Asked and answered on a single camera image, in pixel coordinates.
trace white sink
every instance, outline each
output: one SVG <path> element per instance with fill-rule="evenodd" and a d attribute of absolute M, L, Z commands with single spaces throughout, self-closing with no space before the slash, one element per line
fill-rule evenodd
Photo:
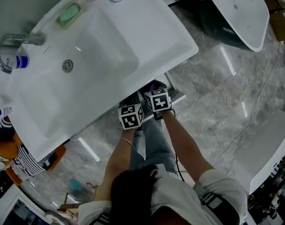
<path fill-rule="evenodd" d="M 84 12 L 62 30 L 55 20 L 71 2 Z M 10 119 L 37 161 L 198 52 L 162 0 L 62 0 L 32 32 L 46 34 L 46 42 L 22 45 L 30 65 L 12 72 L 6 94 L 15 104 Z M 74 65 L 69 73 L 62 70 L 65 60 Z"/>

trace chrome faucet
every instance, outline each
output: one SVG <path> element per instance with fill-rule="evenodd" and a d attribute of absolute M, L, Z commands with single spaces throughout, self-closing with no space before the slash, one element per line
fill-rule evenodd
<path fill-rule="evenodd" d="M 35 44 L 41 46 L 45 42 L 45 36 L 37 34 L 31 34 L 31 35 L 6 34 L 0 38 L 0 49 L 4 41 L 6 40 L 21 41 L 22 43 Z M 1 60 L 1 55 L 0 55 L 0 70 L 8 74 L 12 72 L 12 68 L 7 66 Z"/>

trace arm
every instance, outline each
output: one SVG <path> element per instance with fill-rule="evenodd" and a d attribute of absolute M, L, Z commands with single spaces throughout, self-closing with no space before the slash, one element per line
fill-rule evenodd
<path fill-rule="evenodd" d="M 161 114 L 181 164 L 192 179 L 198 181 L 200 176 L 205 171 L 213 169 L 213 166 L 205 160 L 194 139 L 182 127 L 171 111 L 162 111 Z"/>
<path fill-rule="evenodd" d="M 133 143 L 135 129 L 123 131 L 122 138 Z M 125 140 L 120 139 L 115 147 L 105 170 L 103 183 L 97 187 L 93 201 L 111 201 L 111 185 L 113 180 L 130 167 L 132 146 Z"/>

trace person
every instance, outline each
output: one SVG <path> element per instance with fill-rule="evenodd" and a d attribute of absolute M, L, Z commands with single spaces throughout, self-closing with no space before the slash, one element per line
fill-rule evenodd
<path fill-rule="evenodd" d="M 191 178 L 234 208 L 221 209 L 226 224 L 243 223 L 247 214 L 247 197 L 242 186 L 206 161 L 194 139 L 170 110 L 161 111 L 161 115 L 178 159 Z M 146 159 L 137 152 L 142 133 Z M 227 222 L 235 211 L 238 222 Z M 143 123 L 142 131 L 123 131 L 93 202 L 79 206 L 78 222 L 80 225 L 224 224 L 203 209 L 191 186 L 177 178 L 175 156 L 160 122 L 155 119 Z"/>

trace jeans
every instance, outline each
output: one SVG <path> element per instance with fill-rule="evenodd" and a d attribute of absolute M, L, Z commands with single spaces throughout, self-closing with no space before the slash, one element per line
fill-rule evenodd
<path fill-rule="evenodd" d="M 137 152 L 142 132 L 146 141 L 146 159 Z M 175 156 L 166 141 L 162 126 L 154 118 L 142 124 L 142 131 L 135 131 L 131 151 L 130 170 L 137 170 L 148 165 L 164 164 L 167 172 L 175 173 Z"/>

